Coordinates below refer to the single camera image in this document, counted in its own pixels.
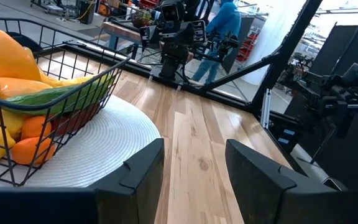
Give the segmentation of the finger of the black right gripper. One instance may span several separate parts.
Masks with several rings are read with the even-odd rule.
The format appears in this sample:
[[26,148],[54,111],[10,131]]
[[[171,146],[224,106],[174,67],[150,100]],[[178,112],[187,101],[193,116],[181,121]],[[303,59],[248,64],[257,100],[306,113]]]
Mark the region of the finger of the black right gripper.
[[205,22],[203,20],[193,21],[193,40],[196,43],[203,43],[206,41]]
[[140,38],[143,47],[151,47],[158,44],[158,27],[144,26],[140,28]]

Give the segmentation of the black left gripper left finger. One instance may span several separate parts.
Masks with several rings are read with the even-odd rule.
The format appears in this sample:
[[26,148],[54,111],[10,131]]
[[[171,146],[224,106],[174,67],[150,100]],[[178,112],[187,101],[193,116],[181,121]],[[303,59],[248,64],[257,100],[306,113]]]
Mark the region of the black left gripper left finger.
[[98,222],[153,224],[163,182],[164,139],[157,138],[95,182]]

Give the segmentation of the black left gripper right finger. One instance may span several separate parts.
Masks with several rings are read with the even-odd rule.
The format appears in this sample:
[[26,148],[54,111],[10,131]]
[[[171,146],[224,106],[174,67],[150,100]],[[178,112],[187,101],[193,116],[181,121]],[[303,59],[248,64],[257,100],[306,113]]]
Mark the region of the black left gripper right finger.
[[225,159],[245,223],[346,223],[339,193],[229,139]]

